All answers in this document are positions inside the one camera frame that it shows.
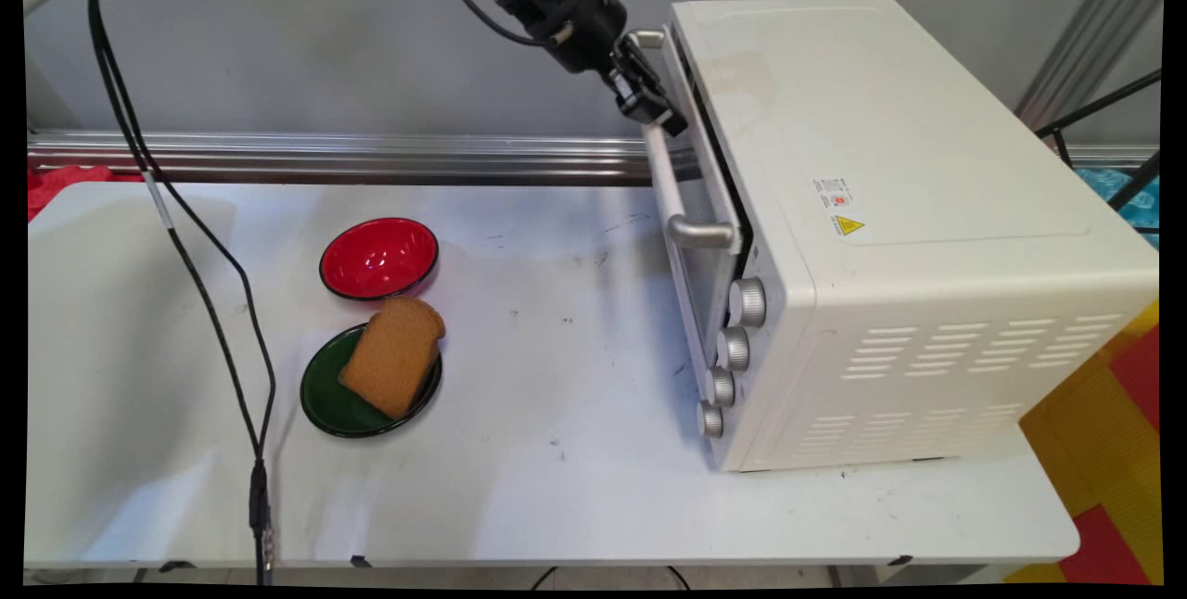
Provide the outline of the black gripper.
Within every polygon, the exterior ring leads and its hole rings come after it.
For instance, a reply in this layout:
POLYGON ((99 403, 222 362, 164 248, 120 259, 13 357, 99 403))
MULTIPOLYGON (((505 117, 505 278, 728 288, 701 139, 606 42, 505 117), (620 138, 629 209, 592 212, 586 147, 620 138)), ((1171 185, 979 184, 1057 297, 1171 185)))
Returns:
POLYGON ((664 31, 623 33, 627 11, 618 0, 499 0, 499 7, 564 70, 610 72, 610 89, 624 117, 660 127, 669 138, 687 129, 686 117, 664 91, 664 75, 647 56, 662 49, 664 31))

